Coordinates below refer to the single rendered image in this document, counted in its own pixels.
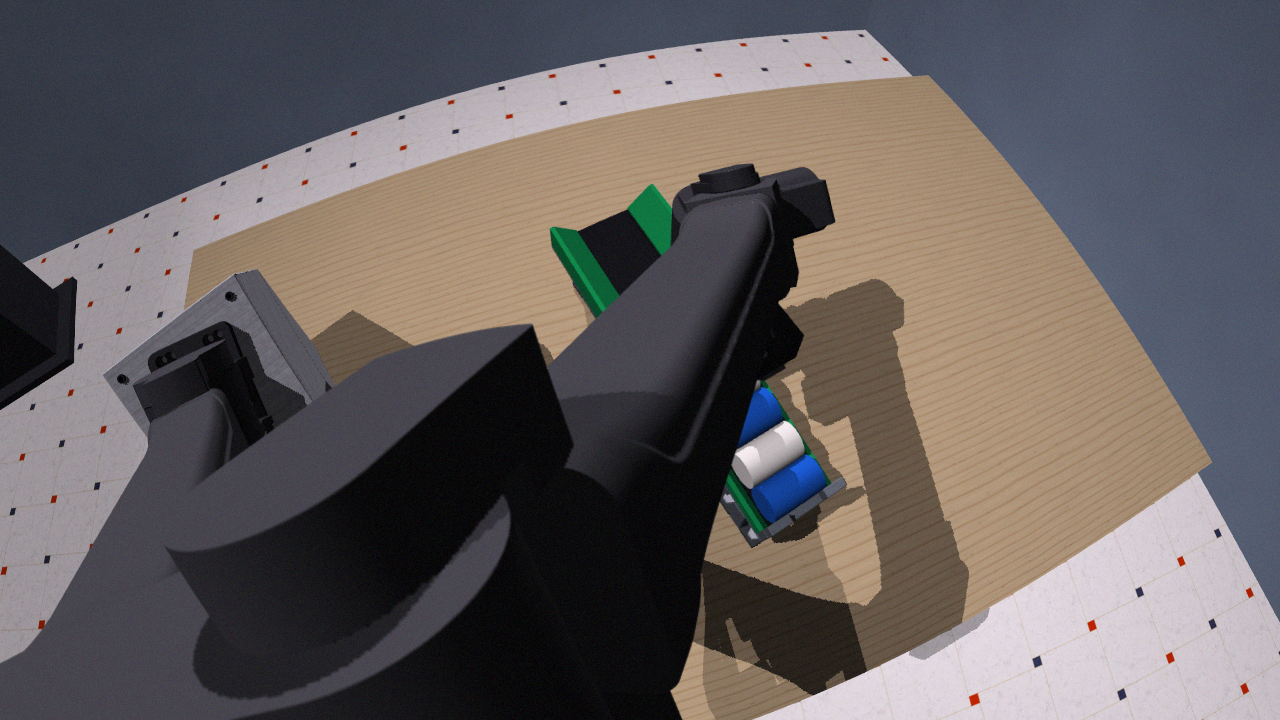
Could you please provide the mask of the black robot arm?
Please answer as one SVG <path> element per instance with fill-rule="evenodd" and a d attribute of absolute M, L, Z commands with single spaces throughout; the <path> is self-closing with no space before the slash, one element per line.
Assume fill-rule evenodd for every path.
<path fill-rule="evenodd" d="M 701 173 L 549 366 L 532 324 L 453 334 L 275 429 L 228 322 L 157 350 L 147 452 L 0 720 L 682 720 L 756 379 L 804 337 L 792 242 L 833 223 L 806 167 Z"/>

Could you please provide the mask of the blue cylinder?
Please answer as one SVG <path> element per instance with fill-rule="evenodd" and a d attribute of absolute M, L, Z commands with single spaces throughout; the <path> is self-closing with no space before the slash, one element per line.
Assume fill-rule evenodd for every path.
<path fill-rule="evenodd" d="M 809 455 L 794 462 L 751 489 L 756 509 L 771 523 L 797 509 L 826 488 L 826 477 Z"/>
<path fill-rule="evenodd" d="M 765 430 L 776 427 L 782 420 L 783 415 L 780 404 L 771 391 L 763 387 L 754 391 L 748 418 L 739 441 L 739 448 L 742 447 L 742 445 L 748 445 L 748 442 L 755 439 L 758 436 L 762 436 Z"/>

